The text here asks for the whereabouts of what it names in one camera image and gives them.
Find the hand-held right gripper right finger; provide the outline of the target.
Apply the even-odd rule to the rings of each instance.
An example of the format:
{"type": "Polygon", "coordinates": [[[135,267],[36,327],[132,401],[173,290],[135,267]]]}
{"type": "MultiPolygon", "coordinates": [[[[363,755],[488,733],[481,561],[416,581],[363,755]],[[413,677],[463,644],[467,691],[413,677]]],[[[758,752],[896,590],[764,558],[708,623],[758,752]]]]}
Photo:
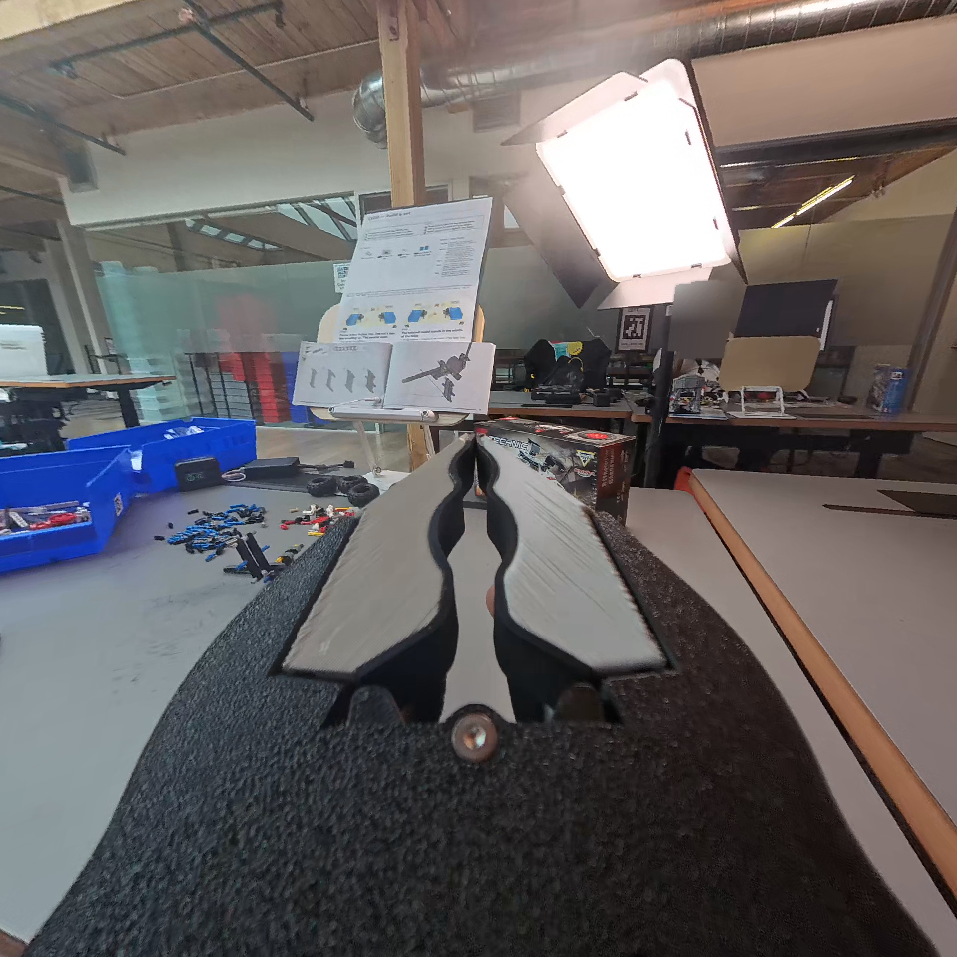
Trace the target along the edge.
{"type": "Polygon", "coordinates": [[[592,511],[493,437],[477,440],[495,580],[496,654],[568,675],[667,669],[667,654],[596,527],[592,511]]]}

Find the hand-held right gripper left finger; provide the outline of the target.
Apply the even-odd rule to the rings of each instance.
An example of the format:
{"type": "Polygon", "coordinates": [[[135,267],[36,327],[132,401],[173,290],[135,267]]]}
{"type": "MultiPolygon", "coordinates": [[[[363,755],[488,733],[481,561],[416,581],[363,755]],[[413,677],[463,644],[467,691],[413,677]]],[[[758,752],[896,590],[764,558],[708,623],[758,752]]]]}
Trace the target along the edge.
{"type": "Polygon", "coordinates": [[[476,465],[459,437],[365,509],[282,670],[318,679],[444,679],[458,649],[449,556],[476,465]]]}

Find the white desk with orange edge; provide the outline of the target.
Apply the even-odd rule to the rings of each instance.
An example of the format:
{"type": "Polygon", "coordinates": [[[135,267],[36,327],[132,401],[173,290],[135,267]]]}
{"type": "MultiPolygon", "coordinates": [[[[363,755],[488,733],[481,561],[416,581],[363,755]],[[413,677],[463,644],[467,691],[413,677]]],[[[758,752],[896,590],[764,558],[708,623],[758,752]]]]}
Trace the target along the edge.
{"type": "Polygon", "coordinates": [[[877,780],[956,891],[955,485],[696,470],[690,493],[877,780]]]}

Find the background long desk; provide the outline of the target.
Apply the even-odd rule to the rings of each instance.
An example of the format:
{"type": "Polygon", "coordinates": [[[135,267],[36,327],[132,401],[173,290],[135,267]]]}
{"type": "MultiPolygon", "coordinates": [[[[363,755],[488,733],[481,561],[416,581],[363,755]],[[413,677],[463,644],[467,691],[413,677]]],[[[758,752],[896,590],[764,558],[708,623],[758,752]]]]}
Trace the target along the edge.
{"type": "Polygon", "coordinates": [[[533,403],[518,392],[493,392],[487,416],[490,419],[522,417],[538,420],[570,420],[593,425],[619,425],[637,437],[636,467],[642,469],[642,485],[663,485],[659,472],[644,465],[645,453],[662,447],[722,447],[777,452],[829,451],[856,455],[853,476],[877,479],[886,456],[904,456],[914,437],[943,434],[955,437],[954,417],[917,413],[876,414],[847,409],[810,409],[807,405],[791,417],[723,417],[678,415],[662,419],[644,411],[641,403],[624,398],[609,406],[576,404],[552,406],[533,403]]]}

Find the toy truck set box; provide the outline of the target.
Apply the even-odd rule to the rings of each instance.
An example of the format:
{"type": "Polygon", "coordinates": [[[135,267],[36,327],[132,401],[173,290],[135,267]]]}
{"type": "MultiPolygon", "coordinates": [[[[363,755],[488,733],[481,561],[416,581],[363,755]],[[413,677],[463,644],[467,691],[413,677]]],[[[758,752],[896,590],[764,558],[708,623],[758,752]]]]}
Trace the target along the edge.
{"type": "Polygon", "coordinates": [[[636,440],[593,425],[564,425],[515,416],[475,426],[476,437],[488,437],[550,482],[560,486],[596,513],[627,520],[636,440]]]}

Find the pile of small building pieces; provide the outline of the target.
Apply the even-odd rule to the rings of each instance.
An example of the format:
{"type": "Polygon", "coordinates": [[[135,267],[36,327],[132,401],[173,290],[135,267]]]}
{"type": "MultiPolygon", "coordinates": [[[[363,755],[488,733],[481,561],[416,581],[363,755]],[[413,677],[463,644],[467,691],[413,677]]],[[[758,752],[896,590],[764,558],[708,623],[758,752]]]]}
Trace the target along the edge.
{"type": "MultiPolygon", "coordinates": [[[[160,544],[180,547],[188,555],[200,555],[207,563],[223,558],[229,553],[235,554],[233,563],[236,562],[236,552],[228,545],[233,542],[233,539],[249,533],[257,538],[255,530],[263,530],[268,517],[266,508],[258,504],[237,504],[217,512],[194,509],[187,516],[189,522],[186,525],[178,527],[170,522],[167,533],[155,535],[153,540],[160,544]]],[[[291,509],[281,517],[279,528],[281,531],[301,532],[308,541],[319,540],[329,535],[338,526],[359,517],[359,510],[352,506],[312,504],[305,508],[291,509]]],[[[301,544],[304,550],[306,546],[305,543],[294,542],[287,546],[281,545],[275,554],[271,554],[269,545],[261,544],[258,539],[257,541],[266,547],[266,555],[269,557],[276,556],[293,545],[301,544]]]]}

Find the black light stand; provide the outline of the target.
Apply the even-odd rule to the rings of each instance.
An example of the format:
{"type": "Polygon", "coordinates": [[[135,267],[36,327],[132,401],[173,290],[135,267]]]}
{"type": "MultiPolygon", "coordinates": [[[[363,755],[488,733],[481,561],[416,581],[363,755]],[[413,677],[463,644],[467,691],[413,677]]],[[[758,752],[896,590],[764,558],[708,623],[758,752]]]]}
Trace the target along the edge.
{"type": "Polygon", "coordinates": [[[669,399],[674,378],[675,352],[669,347],[673,304],[652,306],[651,344],[656,346],[652,362],[652,392],[646,413],[650,417],[643,455],[642,486],[658,485],[661,471],[663,430],[669,415],[669,399]]]}

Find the blue plastic bin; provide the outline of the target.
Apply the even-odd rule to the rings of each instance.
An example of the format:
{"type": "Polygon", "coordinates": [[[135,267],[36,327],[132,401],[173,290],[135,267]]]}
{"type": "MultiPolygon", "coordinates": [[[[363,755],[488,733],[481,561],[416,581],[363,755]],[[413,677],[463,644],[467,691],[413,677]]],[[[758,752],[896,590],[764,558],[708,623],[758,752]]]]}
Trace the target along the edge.
{"type": "Polygon", "coordinates": [[[130,451],[133,484],[140,494],[179,491],[176,461],[213,456],[223,472],[257,459],[254,420],[194,416],[66,440],[68,450],[119,448],[130,451]]]}
{"type": "Polygon", "coordinates": [[[3,458],[3,572],[101,552],[135,496],[131,453],[88,448],[3,458]]]}

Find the open building booklet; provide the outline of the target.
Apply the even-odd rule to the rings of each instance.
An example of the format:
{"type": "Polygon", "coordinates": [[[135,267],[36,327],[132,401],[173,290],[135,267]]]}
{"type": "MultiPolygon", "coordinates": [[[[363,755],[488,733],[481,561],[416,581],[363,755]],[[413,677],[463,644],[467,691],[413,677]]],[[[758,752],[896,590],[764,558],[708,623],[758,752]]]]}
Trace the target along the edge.
{"type": "Polygon", "coordinates": [[[292,402],[336,419],[484,414],[495,358],[491,342],[304,342],[292,402]]]}

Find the black bag with colourful print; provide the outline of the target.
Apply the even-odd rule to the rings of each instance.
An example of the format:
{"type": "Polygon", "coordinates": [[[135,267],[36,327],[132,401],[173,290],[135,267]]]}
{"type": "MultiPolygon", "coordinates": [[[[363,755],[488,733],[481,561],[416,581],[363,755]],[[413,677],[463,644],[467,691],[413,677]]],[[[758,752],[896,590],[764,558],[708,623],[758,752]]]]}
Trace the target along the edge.
{"type": "Polygon", "coordinates": [[[526,389],[557,388],[578,393],[603,389],[611,350],[600,339],[536,341],[523,357],[526,389]]]}

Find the red and blue storage racks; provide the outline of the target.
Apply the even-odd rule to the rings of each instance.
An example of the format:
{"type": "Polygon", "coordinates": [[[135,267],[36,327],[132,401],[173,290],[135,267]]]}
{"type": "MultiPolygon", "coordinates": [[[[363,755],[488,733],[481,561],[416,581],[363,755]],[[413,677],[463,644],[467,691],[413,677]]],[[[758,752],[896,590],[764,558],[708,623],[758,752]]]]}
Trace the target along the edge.
{"type": "Polygon", "coordinates": [[[192,327],[178,330],[174,354],[188,412],[267,427],[322,426],[294,402],[294,390],[301,343],[316,340],[327,307],[249,287],[198,293],[192,327]]]}

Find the printed instruction sheet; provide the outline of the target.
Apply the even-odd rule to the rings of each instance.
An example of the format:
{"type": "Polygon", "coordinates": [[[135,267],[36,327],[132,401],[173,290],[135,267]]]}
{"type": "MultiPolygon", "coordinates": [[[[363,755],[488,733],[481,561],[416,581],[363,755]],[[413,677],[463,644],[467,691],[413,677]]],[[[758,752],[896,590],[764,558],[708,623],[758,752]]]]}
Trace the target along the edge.
{"type": "Polygon", "coordinates": [[[493,205],[479,197],[369,214],[332,341],[472,341],[493,205]]]}

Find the background wooden table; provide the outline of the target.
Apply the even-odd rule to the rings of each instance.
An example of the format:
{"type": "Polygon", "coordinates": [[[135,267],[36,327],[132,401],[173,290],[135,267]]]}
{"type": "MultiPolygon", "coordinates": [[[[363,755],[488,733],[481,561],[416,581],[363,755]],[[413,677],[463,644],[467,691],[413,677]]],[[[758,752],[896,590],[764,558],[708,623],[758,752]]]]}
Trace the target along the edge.
{"type": "Polygon", "coordinates": [[[1,378],[1,388],[11,391],[16,398],[24,393],[32,401],[53,402],[54,399],[76,397],[80,391],[113,392],[116,394],[122,419],[126,428],[138,427],[141,423],[131,398],[136,390],[155,386],[168,386],[176,381],[174,374],[142,375],[136,373],[119,375],[36,376],[26,378],[1,378]]]}

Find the blue toy box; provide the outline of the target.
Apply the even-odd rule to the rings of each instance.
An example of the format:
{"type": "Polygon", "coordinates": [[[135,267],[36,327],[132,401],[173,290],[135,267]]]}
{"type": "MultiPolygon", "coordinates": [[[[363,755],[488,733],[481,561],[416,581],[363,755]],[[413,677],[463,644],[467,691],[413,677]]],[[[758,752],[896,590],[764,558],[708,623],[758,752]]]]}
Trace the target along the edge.
{"type": "Polygon", "coordinates": [[[909,369],[889,364],[876,365],[866,398],[866,407],[882,415],[903,411],[908,389],[909,369]]]}

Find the studio light panel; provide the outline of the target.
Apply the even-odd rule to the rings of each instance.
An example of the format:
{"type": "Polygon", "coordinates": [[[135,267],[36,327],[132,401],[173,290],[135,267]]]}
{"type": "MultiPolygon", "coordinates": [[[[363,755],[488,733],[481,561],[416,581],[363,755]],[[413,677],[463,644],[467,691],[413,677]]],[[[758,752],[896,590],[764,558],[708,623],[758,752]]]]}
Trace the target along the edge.
{"type": "Polygon", "coordinates": [[[732,266],[748,277],[691,67],[668,58],[619,72],[502,142],[537,166],[506,200],[578,303],[664,304],[732,266]]]}

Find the white storage box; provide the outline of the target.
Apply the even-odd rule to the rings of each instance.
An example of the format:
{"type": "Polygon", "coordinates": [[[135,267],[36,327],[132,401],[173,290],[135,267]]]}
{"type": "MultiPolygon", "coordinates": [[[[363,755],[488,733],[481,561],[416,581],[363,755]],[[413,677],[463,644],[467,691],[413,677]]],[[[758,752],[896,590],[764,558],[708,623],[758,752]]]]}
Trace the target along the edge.
{"type": "Polygon", "coordinates": [[[1,324],[1,380],[22,381],[48,375],[43,329],[1,324]]]}

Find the black built toy frame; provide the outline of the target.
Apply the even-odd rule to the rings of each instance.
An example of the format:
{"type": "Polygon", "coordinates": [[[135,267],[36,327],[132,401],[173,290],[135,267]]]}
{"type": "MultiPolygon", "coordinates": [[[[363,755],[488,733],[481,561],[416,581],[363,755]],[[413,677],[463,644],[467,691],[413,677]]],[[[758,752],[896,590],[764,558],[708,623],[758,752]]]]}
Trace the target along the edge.
{"type": "Polygon", "coordinates": [[[285,548],[276,556],[266,555],[266,547],[258,543],[252,533],[233,539],[228,545],[237,555],[237,561],[225,566],[223,572],[230,576],[248,576],[255,582],[271,583],[291,568],[304,550],[301,544],[285,548]]]}

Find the wooden post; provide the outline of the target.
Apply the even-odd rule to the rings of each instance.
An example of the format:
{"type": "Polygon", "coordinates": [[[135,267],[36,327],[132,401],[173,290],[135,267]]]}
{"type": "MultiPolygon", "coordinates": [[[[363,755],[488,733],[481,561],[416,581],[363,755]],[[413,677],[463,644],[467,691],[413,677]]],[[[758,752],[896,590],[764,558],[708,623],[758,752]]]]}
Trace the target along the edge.
{"type": "Polygon", "coordinates": [[[412,1],[377,2],[393,209],[426,203],[418,18],[412,1]]]}

